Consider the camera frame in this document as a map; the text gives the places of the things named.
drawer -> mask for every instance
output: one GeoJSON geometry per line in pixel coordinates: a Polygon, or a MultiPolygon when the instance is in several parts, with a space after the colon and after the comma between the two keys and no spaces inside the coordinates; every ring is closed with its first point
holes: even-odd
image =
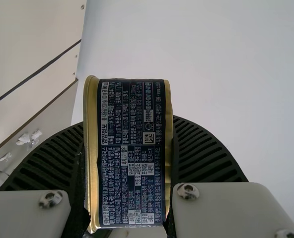
{"type": "Polygon", "coordinates": [[[50,102],[49,105],[25,123],[22,128],[14,133],[14,136],[0,147],[0,159],[7,153],[11,153],[10,158],[0,161],[0,186],[36,146],[71,125],[76,90],[77,80],[61,92],[53,102],[50,102]],[[27,144],[16,145],[21,135],[25,133],[31,135],[36,130],[42,132],[42,135],[38,137],[38,144],[32,148],[28,148],[27,144]]]}
{"type": "Polygon", "coordinates": [[[0,1],[0,96],[81,39],[85,4],[0,1]]]}
{"type": "Polygon", "coordinates": [[[0,101],[0,144],[75,80],[78,52],[79,44],[0,101]]]}

navy blue label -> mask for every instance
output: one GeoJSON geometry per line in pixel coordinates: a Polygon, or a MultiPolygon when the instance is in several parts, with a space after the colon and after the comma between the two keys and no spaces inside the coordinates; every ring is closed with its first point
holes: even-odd
{"type": "Polygon", "coordinates": [[[164,81],[100,80],[97,101],[100,225],[162,225],[164,81]]]}

white panel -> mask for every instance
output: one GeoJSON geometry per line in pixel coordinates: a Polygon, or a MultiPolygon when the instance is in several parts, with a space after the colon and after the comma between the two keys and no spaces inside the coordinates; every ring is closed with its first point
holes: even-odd
{"type": "Polygon", "coordinates": [[[0,101],[0,144],[74,80],[79,45],[0,101]]]}
{"type": "Polygon", "coordinates": [[[294,0],[88,1],[78,65],[75,122],[88,75],[168,79],[294,220],[294,0]]]}
{"type": "Polygon", "coordinates": [[[86,0],[0,0],[0,96],[81,39],[86,0]]]}
{"type": "Polygon", "coordinates": [[[0,186],[33,149],[50,136],[70,126],[76,89],[77,82],[0,148],[0,158],[8,152],[12,154],[8,160],[0,161],[0,170],[4,172],[0,172],[0,186]],[[27,150],[26,145],[15,144],[22,134],[29,133],[31,135],[37,129],[43,134],[38,138],[39,143],[32,149],[27,150]]]}

black vent grille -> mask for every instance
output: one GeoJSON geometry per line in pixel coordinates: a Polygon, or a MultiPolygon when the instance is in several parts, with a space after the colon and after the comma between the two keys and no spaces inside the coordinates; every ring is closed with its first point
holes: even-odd
{"type": "Polygon", "coordinates": [[[33,150],[0,190],[61,189],[72,202],[82,150],[83,126],[79,123],[51,136],[33,150]]]}
{"type": "Polygon", "coordinates": [[[68,193],[71,212],[61,237],[81,238],[90,221],[84,208],[82,122],[60,131],[35,148],[0,187],[0,191],[44,189],[60,189],[68,193]]]}
{"type": "Polygon", "coordinates": [[[179,182],[247,181],[226,147],[203,127],[173,117],[173,185],[179,182]]]}

white backdrop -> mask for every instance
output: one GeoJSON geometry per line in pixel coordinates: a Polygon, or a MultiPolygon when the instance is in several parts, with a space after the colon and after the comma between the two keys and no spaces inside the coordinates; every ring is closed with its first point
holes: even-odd
{"type": "Polygon", "coordinates": [[[174,114],[212,132],[294,220],[294,0],[89,0],[82,82],[164,78],[174,114]]]}

